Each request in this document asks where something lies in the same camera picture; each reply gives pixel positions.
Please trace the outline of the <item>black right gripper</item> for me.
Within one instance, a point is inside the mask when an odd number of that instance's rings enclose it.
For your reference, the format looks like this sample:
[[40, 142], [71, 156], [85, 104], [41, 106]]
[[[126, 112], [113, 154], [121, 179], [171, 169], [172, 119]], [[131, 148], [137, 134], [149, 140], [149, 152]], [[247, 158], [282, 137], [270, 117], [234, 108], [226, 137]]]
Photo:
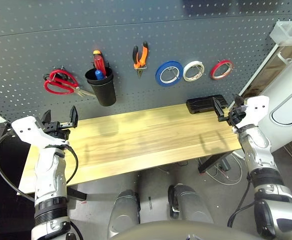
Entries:
[[235, 126], [240, 123], [246, 116], [245, 110], [242, 108], [244, 105], [244, 98], [240, 95], [233, 94], [234, 104], [233, 109], [228, 113], [228, 116], [224, 116], [224, 111], [220, 102], [213, 97], [214, 111], [217, 115], [219, 122], [227, 122], [230, 126]]

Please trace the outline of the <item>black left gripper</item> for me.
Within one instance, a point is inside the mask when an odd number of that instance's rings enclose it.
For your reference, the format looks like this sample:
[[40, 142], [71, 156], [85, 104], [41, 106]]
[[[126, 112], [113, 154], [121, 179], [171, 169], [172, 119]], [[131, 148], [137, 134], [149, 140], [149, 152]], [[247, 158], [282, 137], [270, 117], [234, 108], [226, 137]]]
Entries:
[[60, 123], [58, 121], [51, 122], [51, 110], [46, 111], [42, 116], [44, 132], [54, 138], [68, 140], [70, 135], [69, 128], [76, 128], [78, 125], [78, 112], [75, 106], [70, 110], [70, 122]]

